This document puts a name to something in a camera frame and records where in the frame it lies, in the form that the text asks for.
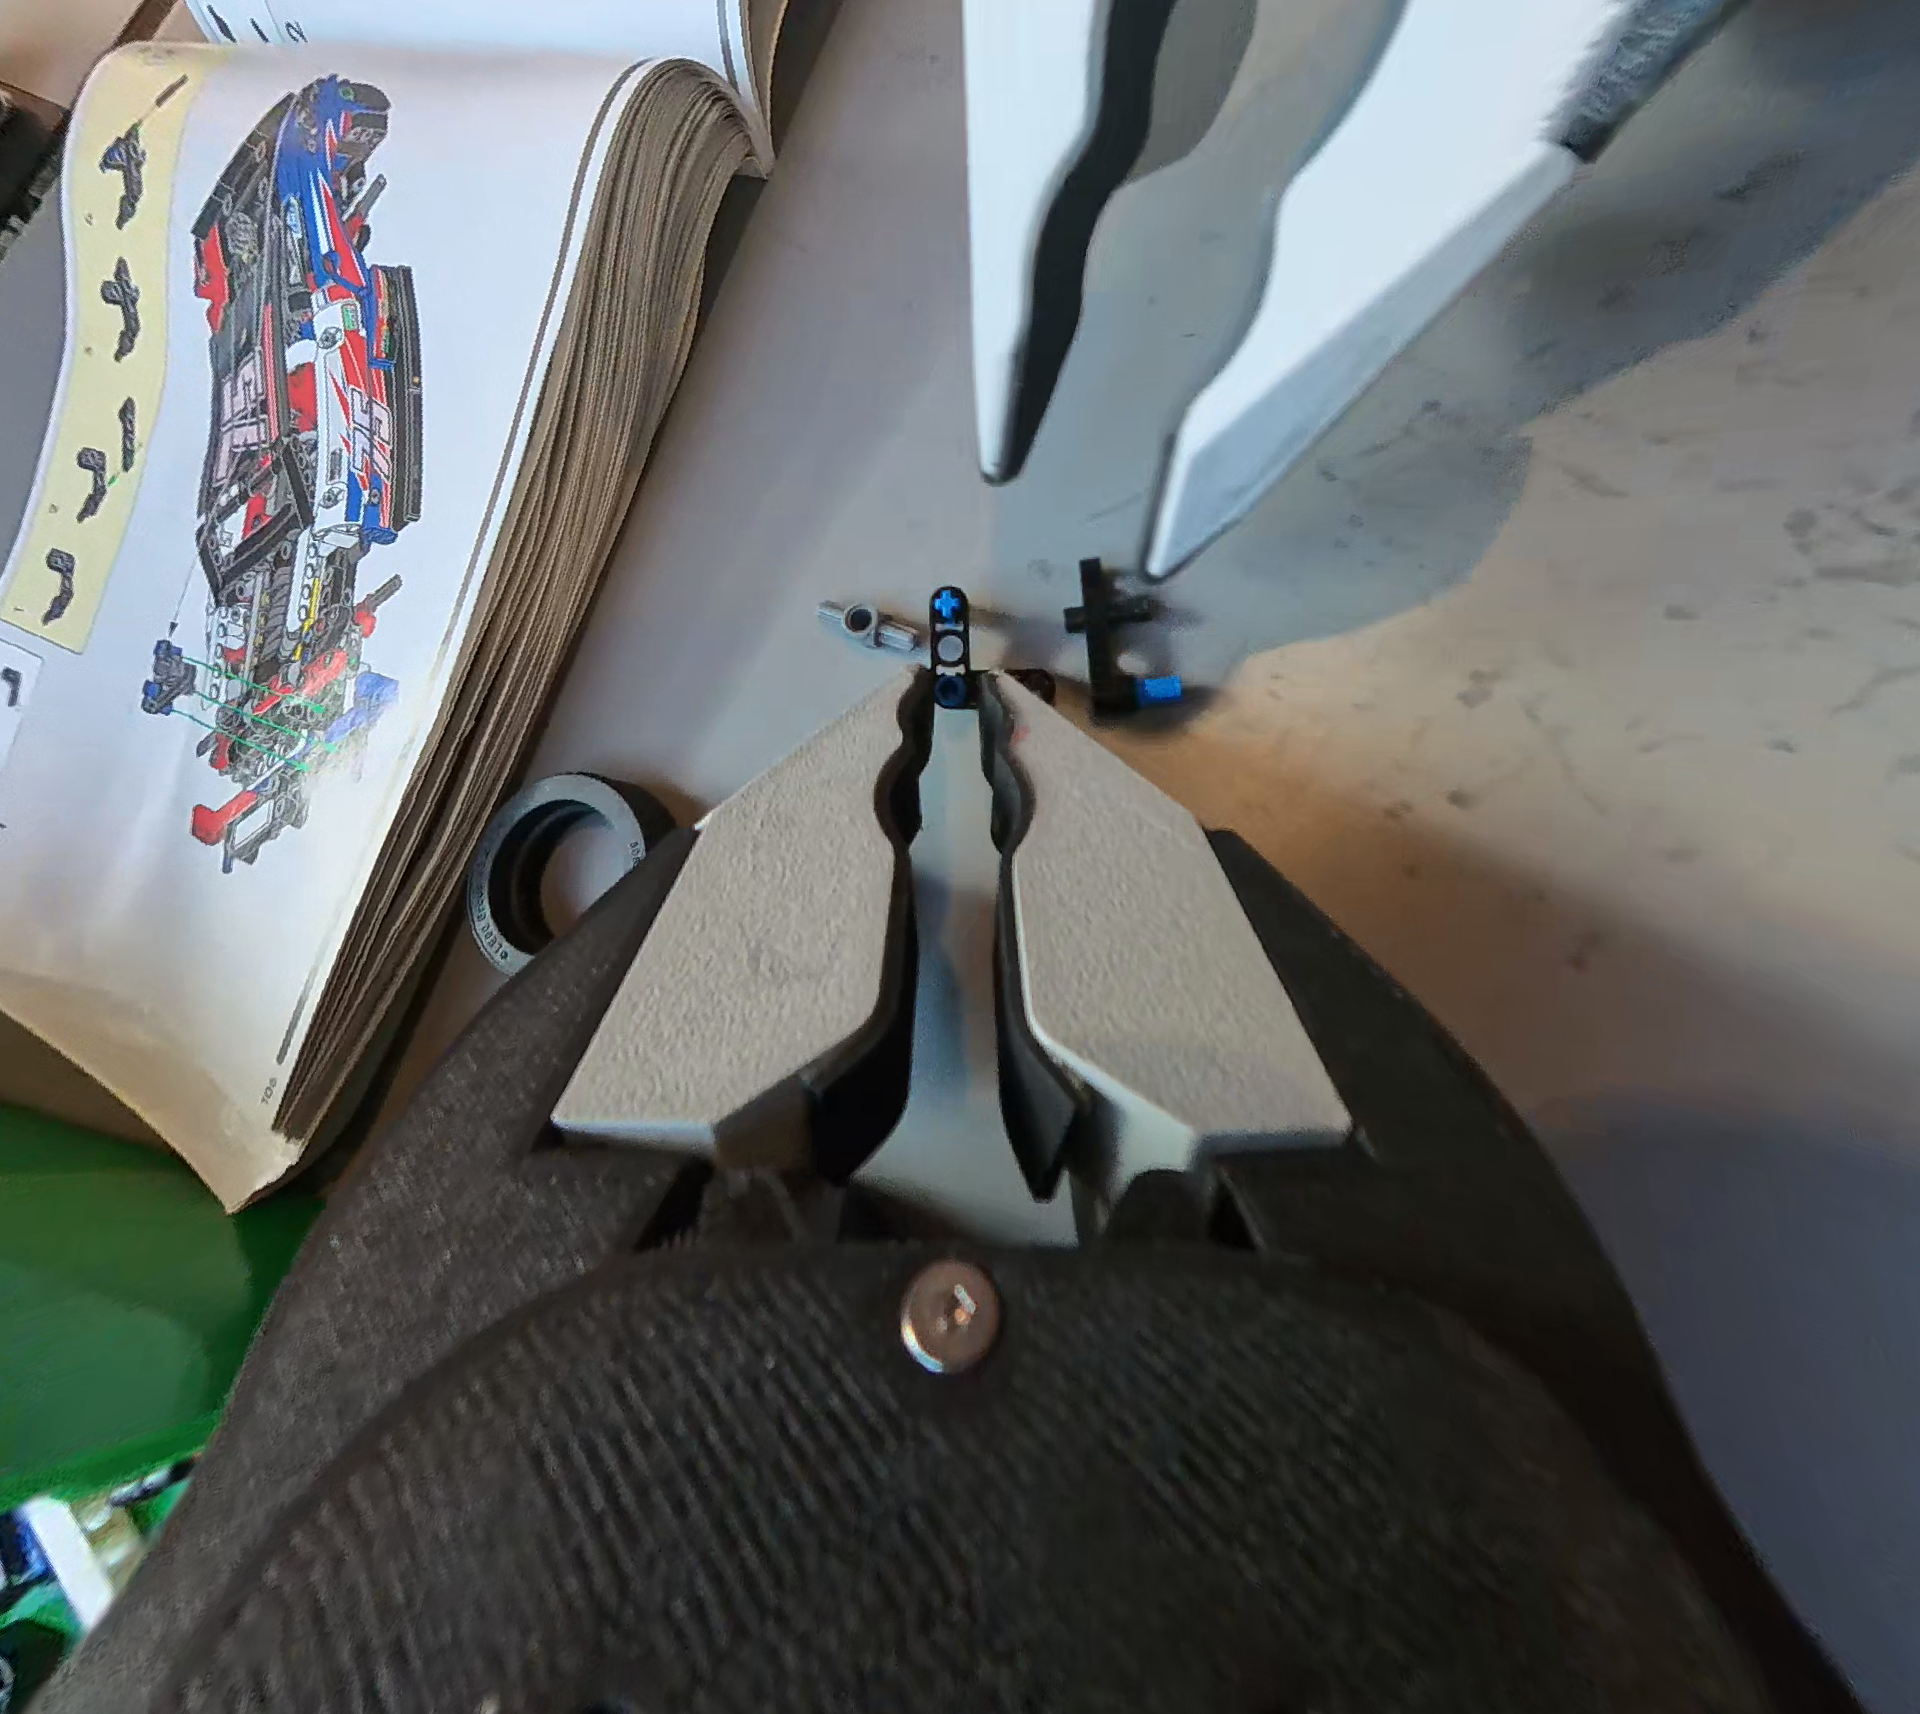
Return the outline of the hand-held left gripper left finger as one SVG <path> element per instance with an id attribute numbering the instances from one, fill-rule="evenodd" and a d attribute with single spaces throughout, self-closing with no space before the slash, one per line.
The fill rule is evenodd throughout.
<path id="1" fill-rule="evenodd" d="M 900 670 L 689 832 L 552 1125 L 722 1172 L 857 1168 L 904 1106 L 921 670 Z"/>

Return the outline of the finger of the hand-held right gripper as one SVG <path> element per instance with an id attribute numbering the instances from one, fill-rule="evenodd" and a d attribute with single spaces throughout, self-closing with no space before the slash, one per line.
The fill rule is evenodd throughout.
<path id="1" fill-rule="evenodd" d="M 1572 181 L 1567 100 L 1632 0 L 1400 0 L 1282 193 L 1258 304 L 1171 435 L 1143 572 L 1236 527 Z"/>
<path id="2" fill-rule="evenodd" d="M 977 469 L 1014 481 L 1077 335 L 1092 236 L 1221 111 L 1258 0 L 962 0 Z"/>

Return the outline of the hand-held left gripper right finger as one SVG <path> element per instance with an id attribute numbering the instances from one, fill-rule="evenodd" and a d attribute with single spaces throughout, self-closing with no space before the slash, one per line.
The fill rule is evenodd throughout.
<path id="1" fill-rule="evenodd" d="M 994 670 L 1000 1112 L 1027 1193 L 1344 1145 L 1353 1119 L 1198 819 Z"/>

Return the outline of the black angled beam blue pin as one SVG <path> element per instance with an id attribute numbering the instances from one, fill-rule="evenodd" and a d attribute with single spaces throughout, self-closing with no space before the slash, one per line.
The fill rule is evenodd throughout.
<path id="1" fill-rule="evenodd" d="M 1121 666 L 1121 635 L 1159 620 L 1155 597 L 1121 586 L 1099 557 L 1081 557 L 1076 579 L 1077 600 L 1062 610 L 1062 627 L 1081 642 L 1092 716 L 1116 720 L 1183 707 L 1187 688 L 1177 675 Z"/>

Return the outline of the black beam two blue pins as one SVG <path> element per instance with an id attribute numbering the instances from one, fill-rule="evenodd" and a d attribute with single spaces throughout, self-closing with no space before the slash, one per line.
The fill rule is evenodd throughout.
<path id="1" fill-rule="evenodd" d="M 928 599 L 926 644 L 934 704 L 949 712 L 973 710 L 971 602 L 958 585 L 948 582 Z"/>

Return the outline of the black rubber toy tyre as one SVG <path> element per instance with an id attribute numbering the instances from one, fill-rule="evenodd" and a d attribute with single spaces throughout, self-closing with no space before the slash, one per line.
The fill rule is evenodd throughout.
<path id="1" fill-rule="evenodd" d="M 523 785 L 491 811 L 463 876 L 467 932 L 506 979 L 553 946 L 544 880 L 563 840 L 585 825 L 605 829 L 621 860 L 601 903 L 624 914 L 624 961 L 632 961 L 697 845 L 666 804 L 635 782 L 563 771 Z"/>

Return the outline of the open instruction book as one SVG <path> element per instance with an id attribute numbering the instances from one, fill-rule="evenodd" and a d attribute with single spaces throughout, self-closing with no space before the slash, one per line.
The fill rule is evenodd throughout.
<path id="1" fill-rule="evenodd" d="M 776 164 L 791 0 L 181 0 L 59 152 L 3 1024 L 222 1213 L 373 1078 Z"/>

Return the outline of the green plastic bin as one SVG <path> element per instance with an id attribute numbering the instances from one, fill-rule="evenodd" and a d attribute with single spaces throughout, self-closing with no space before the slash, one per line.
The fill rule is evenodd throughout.
<path id="1" fill-rule="evenodd" d="M 228 1215 L 167 1150 L 3 1106 L 2 1510 L 202 1457 L 322 1206 Z"/>

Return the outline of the pile of small toy bricks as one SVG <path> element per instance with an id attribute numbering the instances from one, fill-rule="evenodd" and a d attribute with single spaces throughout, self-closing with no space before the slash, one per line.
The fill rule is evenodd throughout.
<path id="1" fill-rule="evenodd" d="M 200 1453 L 74 1495 L 39 1495 L 2 1520 L 3 1698 L 34 1682 L 91 1632 L 131 1585 L 178 1510 Z"/>

